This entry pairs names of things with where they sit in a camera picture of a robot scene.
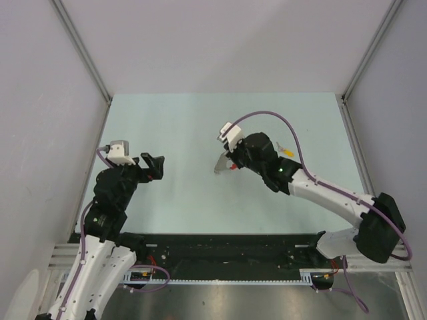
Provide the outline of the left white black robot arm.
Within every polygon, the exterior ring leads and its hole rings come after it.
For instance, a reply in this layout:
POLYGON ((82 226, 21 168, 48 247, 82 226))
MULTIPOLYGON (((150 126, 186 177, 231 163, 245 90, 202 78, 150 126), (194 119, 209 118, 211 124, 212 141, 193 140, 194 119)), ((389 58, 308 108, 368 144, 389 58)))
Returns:
POLYGON ((163 156, 142 153, 136 158, 109 160, 83 210, 81 237, 67 280, 48 312, 37 319, 100 319, 125 273, 143 265, 147 249, 143 237, 122 233, 125 210, 137 186, 163 178, 163 156))

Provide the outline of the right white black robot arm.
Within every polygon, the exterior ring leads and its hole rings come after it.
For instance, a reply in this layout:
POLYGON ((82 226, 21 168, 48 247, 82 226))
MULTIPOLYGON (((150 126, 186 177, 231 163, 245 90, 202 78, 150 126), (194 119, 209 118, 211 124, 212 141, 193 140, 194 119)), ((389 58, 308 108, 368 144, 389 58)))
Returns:
POLYGON ((386 263, 393 256, 406 226, 392 196, 359 195, 311 179, 301 163, 278 155, 265 133, 220 135, 218 139, 224 144, 224 156, 237 168, 258 174, 273 192, 311 201, 351 225, 338 232, 320 232, 316 246, 308 250, 308 261, 314 267, 355 251, 376 263, 386 263))

